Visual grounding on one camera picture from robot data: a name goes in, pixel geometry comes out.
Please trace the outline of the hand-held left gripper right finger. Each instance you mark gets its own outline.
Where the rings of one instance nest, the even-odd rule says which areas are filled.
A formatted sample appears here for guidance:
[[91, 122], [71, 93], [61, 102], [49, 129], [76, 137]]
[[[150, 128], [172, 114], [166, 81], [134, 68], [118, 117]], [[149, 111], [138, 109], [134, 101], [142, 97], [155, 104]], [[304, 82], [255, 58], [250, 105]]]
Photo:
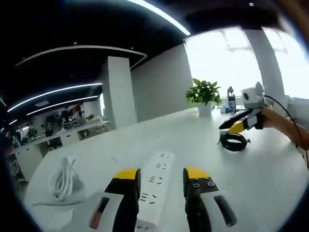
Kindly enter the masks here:
[[239, 232], [241, 223], [211, 175], [199, 168], [183, 169], [185, 213], [191, 232]]

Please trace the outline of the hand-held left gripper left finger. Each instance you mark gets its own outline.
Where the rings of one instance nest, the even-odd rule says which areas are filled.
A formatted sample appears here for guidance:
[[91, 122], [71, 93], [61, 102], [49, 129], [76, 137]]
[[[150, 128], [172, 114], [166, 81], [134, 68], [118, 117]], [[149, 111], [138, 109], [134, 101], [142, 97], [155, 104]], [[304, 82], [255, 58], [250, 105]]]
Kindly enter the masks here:
[[141, 170], [114, 175], [104, 192], [93, 196], [89, 228], [94, 232], [133, 232], [139, 213]]

